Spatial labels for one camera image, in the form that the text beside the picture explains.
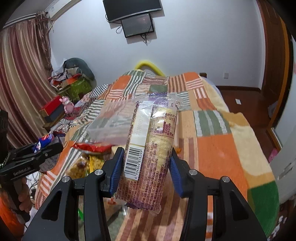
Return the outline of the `left hand of person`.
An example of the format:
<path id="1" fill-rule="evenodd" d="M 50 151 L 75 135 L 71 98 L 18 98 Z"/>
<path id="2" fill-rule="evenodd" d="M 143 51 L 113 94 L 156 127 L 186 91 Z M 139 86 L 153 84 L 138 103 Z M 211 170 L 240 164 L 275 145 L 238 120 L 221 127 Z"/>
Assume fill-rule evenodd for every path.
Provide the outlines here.
<path id="1" fill-rule="evenodd" d="M 29 194 L 29 187 L 27 185 L 27 178 L 22 178 L 22 190 L 18 195 L 18 200 L 20 202 L 19 209 L 29 213 L 32 209 L 32 202 Z"/>

